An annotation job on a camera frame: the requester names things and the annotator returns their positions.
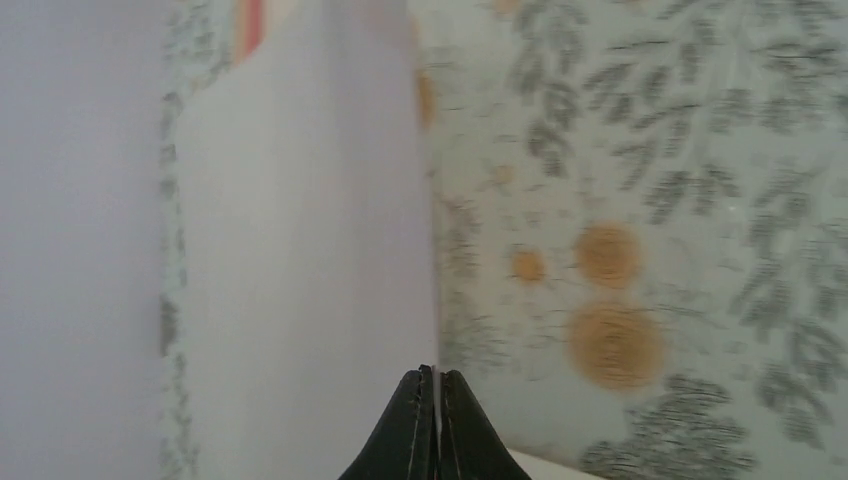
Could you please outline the sunset lake photo print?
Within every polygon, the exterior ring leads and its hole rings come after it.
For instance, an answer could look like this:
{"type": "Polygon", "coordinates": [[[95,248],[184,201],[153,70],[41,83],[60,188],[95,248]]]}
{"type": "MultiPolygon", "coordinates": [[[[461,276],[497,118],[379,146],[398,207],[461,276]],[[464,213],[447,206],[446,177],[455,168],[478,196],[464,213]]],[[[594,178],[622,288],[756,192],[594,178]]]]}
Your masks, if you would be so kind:
{"type": "Polygon", "coordinates": [[[404,374],[434,373],[437,295],[402,1],[297,1],[175,132],[180,319],[202,479],[340,479],[404,374]]]}

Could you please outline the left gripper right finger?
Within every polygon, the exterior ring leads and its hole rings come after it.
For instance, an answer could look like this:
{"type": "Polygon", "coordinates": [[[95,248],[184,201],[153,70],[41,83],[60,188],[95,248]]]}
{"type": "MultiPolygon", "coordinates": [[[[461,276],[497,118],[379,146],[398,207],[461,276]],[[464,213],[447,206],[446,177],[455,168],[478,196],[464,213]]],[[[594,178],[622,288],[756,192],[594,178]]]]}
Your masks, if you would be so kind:
{"type": "Polygon", "coordinates": [[[509,453],[461,372],[440,374],[441,480],[529,480],[509,453]]]}

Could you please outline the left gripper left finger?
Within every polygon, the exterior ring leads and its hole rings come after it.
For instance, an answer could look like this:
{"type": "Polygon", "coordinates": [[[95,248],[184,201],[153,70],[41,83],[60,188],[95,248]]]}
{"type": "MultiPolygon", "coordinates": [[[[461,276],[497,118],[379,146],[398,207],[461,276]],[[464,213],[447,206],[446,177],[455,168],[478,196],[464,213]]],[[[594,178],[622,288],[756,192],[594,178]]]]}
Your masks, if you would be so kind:
{"type": "Polygon", "coordinates": [[[434,480],[438,460],[433,369],[404,374],[340,480],[434,480]]]}

